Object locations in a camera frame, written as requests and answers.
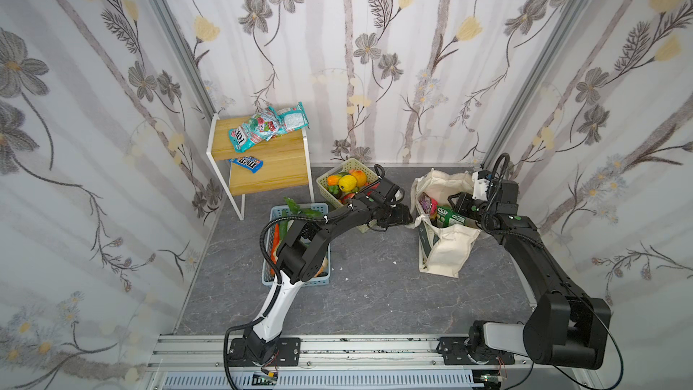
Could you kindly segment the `cream canvas grocery bag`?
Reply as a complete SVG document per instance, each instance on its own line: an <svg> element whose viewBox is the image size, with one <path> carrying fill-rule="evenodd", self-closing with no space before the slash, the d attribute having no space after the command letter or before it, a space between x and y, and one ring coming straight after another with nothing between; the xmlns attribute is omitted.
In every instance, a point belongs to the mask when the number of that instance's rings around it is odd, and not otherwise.
<svg viewBox="0 0 693 390"><path fill-rule="evenodd" d="M413 181L413 222L408 228L414 229L418 235L421 273L457 279L481 230L469 227L465 223L438 227L420 201L427 196L438 204L447 204L449 196L459 192L471 194L472 191L473 181L470 173L447 174L431 169Z"/></svg>

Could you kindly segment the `green chips bag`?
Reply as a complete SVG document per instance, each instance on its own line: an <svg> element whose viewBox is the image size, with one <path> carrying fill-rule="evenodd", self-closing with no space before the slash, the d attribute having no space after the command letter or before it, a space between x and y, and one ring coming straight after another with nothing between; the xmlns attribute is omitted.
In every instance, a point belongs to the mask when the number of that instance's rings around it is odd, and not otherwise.
<svg viewBox="0 0 693 390"><path fill-rule="evenodd" d="M438 206L436 211L436 226L445 229L453 225L465 226L467 219L449 206Z"/></svg>

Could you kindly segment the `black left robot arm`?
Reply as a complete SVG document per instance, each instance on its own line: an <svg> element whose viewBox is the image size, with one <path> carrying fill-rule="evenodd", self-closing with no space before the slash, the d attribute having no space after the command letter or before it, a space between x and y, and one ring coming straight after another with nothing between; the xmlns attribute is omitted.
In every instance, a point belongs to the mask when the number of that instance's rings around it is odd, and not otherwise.
<svg viewBox="0 0 693 390"><path fill-rule="evenodd" d="M274 282L258 316L229 327L224 334L223 368L230 388L236 388L231 375L231 334L243 332L240 355L244 361L260 367L272 362L286 315L301 287L319 274L332 240L371 222L380 232L413 222L404 204L404 189L384 176L383 166L377 164L374 170L377 179L335 211L318 217L291 214L268 222L261 230L259 247L274 271Z"/></svg>

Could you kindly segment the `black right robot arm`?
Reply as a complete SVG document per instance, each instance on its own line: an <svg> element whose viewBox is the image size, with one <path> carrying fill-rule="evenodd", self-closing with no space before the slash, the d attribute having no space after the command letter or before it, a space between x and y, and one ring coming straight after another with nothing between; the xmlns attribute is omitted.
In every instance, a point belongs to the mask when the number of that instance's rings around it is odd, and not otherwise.
<svg viewBox="0 0 693 390"><path fill-rule="evenodd" d="M475 190L461 198L462 214L510 254L536 301L523 324L475 321L465 350L475 362L519 355L564 373L567 368L598 370L606 348L612 312L572 281L543 244L535 223L518 212L519 185L506 177L511 159L502 153L491 171L474 174Z"/></svg>

